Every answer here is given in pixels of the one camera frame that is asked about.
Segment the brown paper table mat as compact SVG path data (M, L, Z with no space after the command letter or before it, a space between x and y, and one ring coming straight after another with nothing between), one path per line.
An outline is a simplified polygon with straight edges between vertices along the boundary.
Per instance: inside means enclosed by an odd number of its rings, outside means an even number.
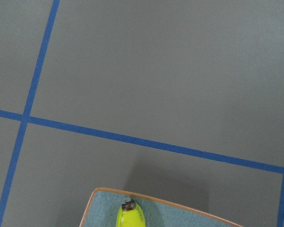
M284 0L0 0L0 227L98 187L284 227Z

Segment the grey square plate orange rim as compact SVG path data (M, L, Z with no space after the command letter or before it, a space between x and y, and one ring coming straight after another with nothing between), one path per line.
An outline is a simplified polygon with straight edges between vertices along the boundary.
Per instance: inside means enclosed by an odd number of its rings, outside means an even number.
M236 227L220 217L170 201L134 192L97 188L80 222L82 227L115 227L122 202L134 199L141 207L147 227Z

